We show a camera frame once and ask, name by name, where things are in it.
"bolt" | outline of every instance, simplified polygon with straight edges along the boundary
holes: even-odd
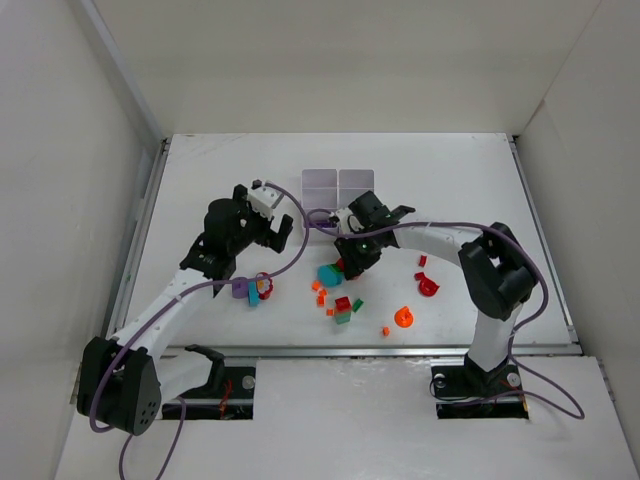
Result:
[[[507,375],[507,382],[512,387],[519,387],[520,384],[522,383],[520,381],[520,375],[518,375],[517,373],[513,373],[513,372],[510,373],[509,375]]]
[[[256,379],[251,375],[246,375],[242,378],[242,388],[245,390],[251,390],[256,386]]]
[[[436,388],[444,388],[447,386],[446,379],[447,377],[444,376],[444,373],[436,373],[433,376],[433,384]]]

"orange block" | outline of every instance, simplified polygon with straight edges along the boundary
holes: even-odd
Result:
[[[402,328],[409,328],[413,325],[413,313],[409,310],[409,307],[402,307],[396,312],[393,317],[396,321],[396,325]]]

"white platform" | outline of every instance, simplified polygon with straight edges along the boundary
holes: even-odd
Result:
[[[426,360],[263,360],[254,420],[187,422],[163,480],[637,480],[593,358],[536,358],[582,403],[586,420],[535,400],[530,420],[437,420]],[[523,374],[527,389],[567,405]],[[177,422],[134,439],[129,480],[155,478]],[[122,432],[76,414],[57,480],[113,480]]]
[[[507,137],[503,134],[249,134],[177,135],[162,177],[128,318],[138,315],[166,286],[179,261],[202,231],[210,201],[229,197],[238,183],[268,178],[300,195],[305,168],[372,168],[376,193],[390,208],[416,207],[433,219],[508,224],[546,276],[552,279]],[[279,213],[300,217],[286,201]],[[238,257],[237,275],[273,271],[300,245],[295,228],[287,250],[277,255],[257,246]],[[332,297],[360,297],[365,305],[350,324],[337,327],[315,306],[310,285],[316,268],[337,259],[330,243],[310,247],[288,274],[275,279],[275,293],[258,308],[234,300],[225,288],[184,328],[174,345],[225,346],[459,346],[473,337],[475,307],[460,270],[435,257],[425,273],[441,285],[433,298],[417,291],[418,253],[387,249],[358,281]],[[555,289],[542,318],[517,344],[567,344],[565,317]],[[537,309],[535,290],[521,318]],[[416,321],[393,323],[408,305]],[[392,334],[380,335],[389,325]]]

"white tabletop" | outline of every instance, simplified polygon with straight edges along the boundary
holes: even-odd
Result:
[[[149,227],[128,318],[138,315],[167,285],[202,231],[208,204],[230,197],[233,187],[269,179],[296,196],[306,168],[370,168],[375,190],[390,208],[410,205],[439,220],[494,221],[511,227],[552,285],[550,270],[507,137],[504,134],[246,134],[177,135],[173,138]],[[277,214],[293,205],[283,201]],[[236,275],[273,271],[301,243],[295,228],[286,251],[277,255],[251,246],[237,260]],[[422,297],[413,279],[419,254],[387,249],[359,280],[330,292],[365,304],[345,326],[317,308],[311,283],[318,266],[337,259],[330,242],[312,245],[287,274],[275,279],[272,297],[252,309],[229,288],[198,312],[174,345],[214,346],[464,346],[473,337],[476,309],[459,269],[430,257],[425,274],[441,285]],[[540,304],[536,288],[521,319]],[[411,328],[395,326],[393,314],[409,306]],[[390,326],[383,337],[380,330]],[[570,342],[555,289],[546,313],[523,329],[517,344]]]
[[[438,420],[427,360],[261,360],[253,420],[188,421],[163,480],[638,480],[594,358],[529,358],[582,404],[578,421],[529,400],[530,420]],[[572,408],[522,372],[527,390]],[[135,438],[129,479],[155,478],[176,421]],[[117,477],[123,432],[75,414],[58,480]]]

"purple object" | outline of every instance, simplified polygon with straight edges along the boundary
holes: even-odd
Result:
[[[244,277],[234,278],[231,284],[231,295],[233,298],[247,298],[249,296],[249,282]]]

